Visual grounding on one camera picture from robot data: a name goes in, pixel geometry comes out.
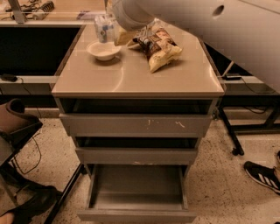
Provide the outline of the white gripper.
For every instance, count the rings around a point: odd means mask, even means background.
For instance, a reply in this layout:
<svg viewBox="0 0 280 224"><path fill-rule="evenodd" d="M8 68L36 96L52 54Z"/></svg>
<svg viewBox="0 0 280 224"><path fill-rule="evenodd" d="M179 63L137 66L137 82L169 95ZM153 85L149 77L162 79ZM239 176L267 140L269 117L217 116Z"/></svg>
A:
<svg viewBox="0 0 280 224"><path fill-rule="evenodd" d="M154 16L156 0L112 0L114 22L114 43L125 46L139 30L151 23Z"/></svg>

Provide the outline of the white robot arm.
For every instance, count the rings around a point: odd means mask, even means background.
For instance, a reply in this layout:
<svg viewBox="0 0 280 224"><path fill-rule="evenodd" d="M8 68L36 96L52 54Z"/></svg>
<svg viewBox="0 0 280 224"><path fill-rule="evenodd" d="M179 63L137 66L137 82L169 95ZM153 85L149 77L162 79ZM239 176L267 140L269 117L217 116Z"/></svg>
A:
<svg viewBox="0 0 280 224"><path fill-rule="evenodd" d="M158 18L190 32L280 92L280 0L111 0L118 24Z"/></svg>

